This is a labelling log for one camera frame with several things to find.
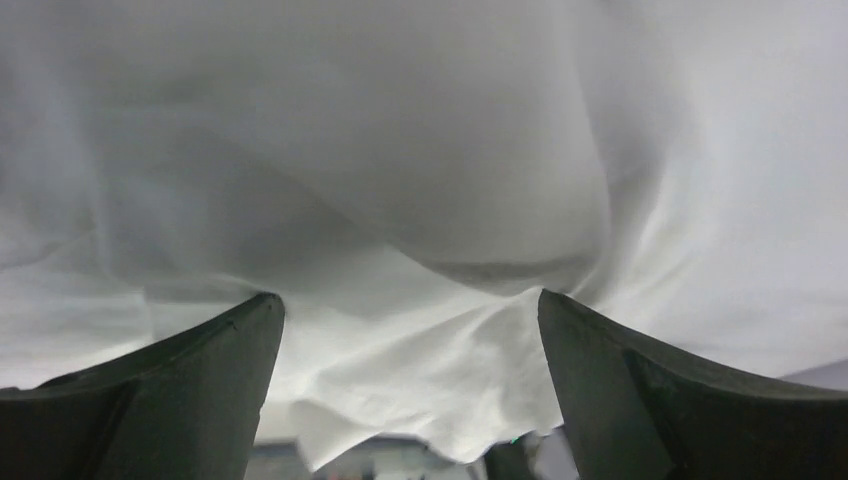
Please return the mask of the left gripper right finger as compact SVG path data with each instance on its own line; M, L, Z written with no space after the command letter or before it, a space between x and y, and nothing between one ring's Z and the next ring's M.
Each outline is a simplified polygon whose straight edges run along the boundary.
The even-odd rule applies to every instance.
M731 368L543 291L538 325L584 479L843 479L847 395Z

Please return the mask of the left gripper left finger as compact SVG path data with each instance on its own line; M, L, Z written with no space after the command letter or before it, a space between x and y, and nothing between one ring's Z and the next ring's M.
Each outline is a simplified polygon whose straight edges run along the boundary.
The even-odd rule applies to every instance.
M182 333L1 392L5 479L240 479L285 321L260 294Z

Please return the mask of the white t-shirt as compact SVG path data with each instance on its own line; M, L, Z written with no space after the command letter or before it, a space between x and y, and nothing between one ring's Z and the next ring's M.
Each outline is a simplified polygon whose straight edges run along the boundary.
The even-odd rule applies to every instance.
M1 383L253 294L258 436L562 424L544 290L847 384L843 1L5 1Z

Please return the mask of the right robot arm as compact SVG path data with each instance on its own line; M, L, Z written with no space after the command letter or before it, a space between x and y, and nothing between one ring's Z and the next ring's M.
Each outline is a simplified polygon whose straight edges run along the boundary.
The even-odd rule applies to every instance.
M530 435L492 446L483 456L488 480L536 480Z

